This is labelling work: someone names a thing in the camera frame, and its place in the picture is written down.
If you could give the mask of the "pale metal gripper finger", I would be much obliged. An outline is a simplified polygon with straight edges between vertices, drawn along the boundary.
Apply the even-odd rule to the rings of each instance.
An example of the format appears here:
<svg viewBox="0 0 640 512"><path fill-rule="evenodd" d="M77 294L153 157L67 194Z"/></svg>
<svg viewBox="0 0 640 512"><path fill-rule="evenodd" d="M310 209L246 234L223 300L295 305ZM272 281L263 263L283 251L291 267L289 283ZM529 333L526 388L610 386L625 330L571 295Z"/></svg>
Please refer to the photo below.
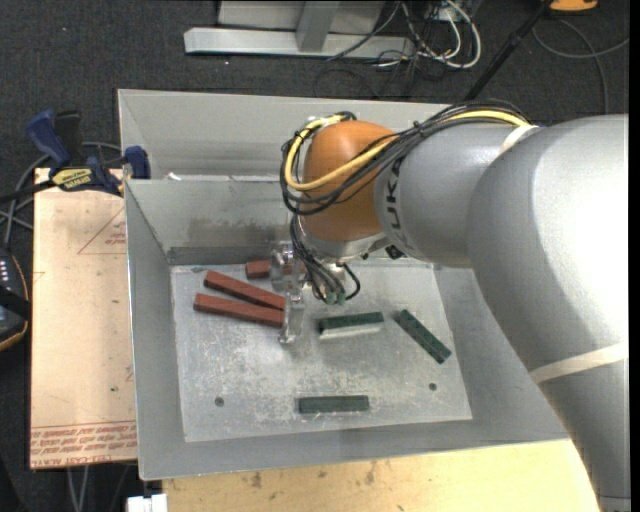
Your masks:
<svg viewBox="0 0 640 512"><path fill-rule="evenodd" d="M272 248L269 275L276 292L294 292L300 288L301 261L291 243L280 243Z"/></svg>
<svg viewBox="0 0 640 512"><path fill-rule="evenodd" d="M285 295L285 309L278 341L292 344L302 333L305 313L304 298L301 292L288 292Z"/></svg>

